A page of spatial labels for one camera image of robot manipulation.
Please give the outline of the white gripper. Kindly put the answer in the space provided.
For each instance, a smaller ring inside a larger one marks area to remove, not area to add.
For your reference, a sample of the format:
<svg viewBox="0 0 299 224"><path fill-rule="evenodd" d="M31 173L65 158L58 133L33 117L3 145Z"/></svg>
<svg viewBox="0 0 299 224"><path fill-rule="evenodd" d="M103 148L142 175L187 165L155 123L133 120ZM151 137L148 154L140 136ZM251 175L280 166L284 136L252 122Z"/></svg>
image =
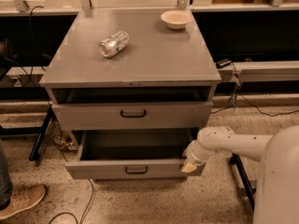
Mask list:
<svg viewBox="0 0 299 224"><path fill-rule="evenodd" d="M183 173L192 173L197 166L202 166L207 160L215 154L214 150L203 148L197 140L191 141L183 152L185 162L180 171Z"/></svg>

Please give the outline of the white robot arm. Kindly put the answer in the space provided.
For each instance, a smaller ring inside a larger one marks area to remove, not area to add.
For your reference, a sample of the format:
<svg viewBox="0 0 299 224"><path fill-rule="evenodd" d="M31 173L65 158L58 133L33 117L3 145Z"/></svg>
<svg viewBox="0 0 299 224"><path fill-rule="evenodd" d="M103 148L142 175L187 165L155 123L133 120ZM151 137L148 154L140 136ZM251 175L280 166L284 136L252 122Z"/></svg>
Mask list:
<svg viewBox="0 0 299 224"><path fill-rule="evenodd" d="M199 131L184 151L183 173L228 151L260 163L253 224L299 224L299 127L274 135L236 134L226 126Z"/></svg>

